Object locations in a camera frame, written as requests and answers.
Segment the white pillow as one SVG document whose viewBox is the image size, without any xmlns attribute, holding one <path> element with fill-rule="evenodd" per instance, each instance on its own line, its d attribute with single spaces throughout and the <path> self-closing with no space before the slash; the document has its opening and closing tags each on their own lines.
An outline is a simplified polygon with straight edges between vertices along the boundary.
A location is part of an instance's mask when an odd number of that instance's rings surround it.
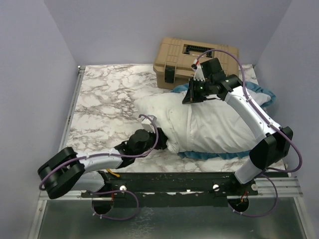
<svg viewBox="0 0 319 239">
<path fill-rule="evenodd" d="M 166 145 L 172 153 L 193 151 L 190 130 L 191 106 L 182 104 L 186 92 L 161 93 L 135 100 L 139 113 L 156 117 L 156 126 L 167 137 Z"/>
</svg>

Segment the white pillowcase blue trim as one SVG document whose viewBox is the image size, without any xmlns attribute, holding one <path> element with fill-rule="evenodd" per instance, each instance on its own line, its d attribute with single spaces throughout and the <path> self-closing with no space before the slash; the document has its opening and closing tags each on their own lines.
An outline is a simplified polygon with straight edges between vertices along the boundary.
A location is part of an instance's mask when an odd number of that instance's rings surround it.
<svg viewBox="0 0 319 239">
<path fill-rule="evenodd" d="M 200 160 L 248 156 L 258 141 L 239 114 L 217 99 L 183 105 L 187 87 L 184 84 L 169 92 L 173 137 L 167 142 L 168 150 Z"/>
</svg>

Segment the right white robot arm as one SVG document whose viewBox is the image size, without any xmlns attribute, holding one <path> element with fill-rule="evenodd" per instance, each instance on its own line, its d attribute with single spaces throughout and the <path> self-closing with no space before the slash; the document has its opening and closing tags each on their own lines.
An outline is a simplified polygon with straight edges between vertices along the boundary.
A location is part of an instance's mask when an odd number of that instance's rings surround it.
<svg viewBox="0 0 319 239">
<path fill-rule="evenodd" d="M 239 114 L 258 141 L 249 153 L 249 160 L 234 172 L 234 179 L 229 182 L 230 191 L 240 195 L 247 189 L 247 183 L 287 156 L 293 131 L 273 121 L 247 93 L 238 76 L 226 76 L 217 58 L 202 63 L 194 60 L 191 67 L 194 76 L 189 79 L 183 104 L 201 103 L 207 96 L 216 95 Z"/>
</svg>

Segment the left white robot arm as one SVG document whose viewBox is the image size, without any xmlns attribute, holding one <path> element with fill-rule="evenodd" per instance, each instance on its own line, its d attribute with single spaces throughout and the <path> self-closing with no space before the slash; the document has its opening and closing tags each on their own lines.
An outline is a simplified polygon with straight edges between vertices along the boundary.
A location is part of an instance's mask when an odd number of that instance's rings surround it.
<svg viewBox="0 0 319 239">
<path fill-rule="evenodd" d="M 72 147 L 66 147 L 38 168 L 39 189 L 46 191 L 50 199 L 60 198 L 74 190 L 82 175 L 103 169 L 125 168 L 135 159 L 148 156 L 154 149 L 166 149 L 167 140 L 168 137 L 158 127 L 155 132 L 138 129 L 128 140 L 105 152 L 80 156 Z"/>
</svg>

